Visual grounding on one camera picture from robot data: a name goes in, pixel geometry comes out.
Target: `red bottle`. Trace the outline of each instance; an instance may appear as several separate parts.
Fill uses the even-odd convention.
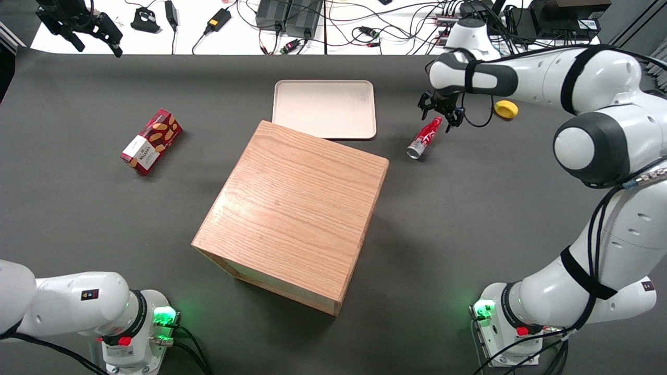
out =
[[[427,126],[422,128],[417,137],[415,137],[415,140],[408,146],[408,156],[413,159],[419,159],[424,150],[433,141],[433,138],[435,138],[441,123],[442,117],[437,116]]]

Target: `yellow object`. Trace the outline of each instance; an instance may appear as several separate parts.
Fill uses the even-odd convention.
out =
[[[494,105],[496,113],[504,119],[513,119],[519,114],[519,107],[509,100],[499,100]]]

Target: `green led light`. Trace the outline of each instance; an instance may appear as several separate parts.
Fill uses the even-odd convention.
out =
[[[496,303],[491,300],[479,300],[473,308],[480,320],[486,320],[491,318],[491,314],[496,308]]]
[[[176,320],[176,310],[171,306],[158,307],[153,310],[153,323],[155,324],[172,324]]]

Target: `wooden box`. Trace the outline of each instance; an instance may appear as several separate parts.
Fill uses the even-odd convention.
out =
[[[240,280],[337,316],[388,166],[263,121],[192,246]]]

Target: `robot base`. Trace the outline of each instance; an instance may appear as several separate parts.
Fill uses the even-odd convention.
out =
[[[153,323],[155,308],[169,306],[167,298],[156,290],[142,290],[146,299],[146,320],[130,346],[108,346],[102,343],[107,372],[114,375],[156,375],[162,366],[166,347],[151,343],[152,337],[172,337],[171,328]]]
[[[484,291],[480,300],[470,306],[470,313],[473,319],[477,319],[479,315],[486,317],[484,320],[475,321],[477,328],[477,337],[480,340],[484,355],[486,358],[491,358],[500,350],[503,350],[514,342],[521,340],[527,336],[519,337],[516,334],[516,329],[510,325],[505,318],[502,308],[500,307],[500,296],[505,283],[491,284]],[[514,346],[506,350],[503,354],[497,356],[489,363],[491,367],[510,367],[519,364],[527,357],[535,354],[542,349],[542,339],[536,338],[529,340],[523,344]],[[524,366],[535,366],[540,363],[540,356],[535,356]]]

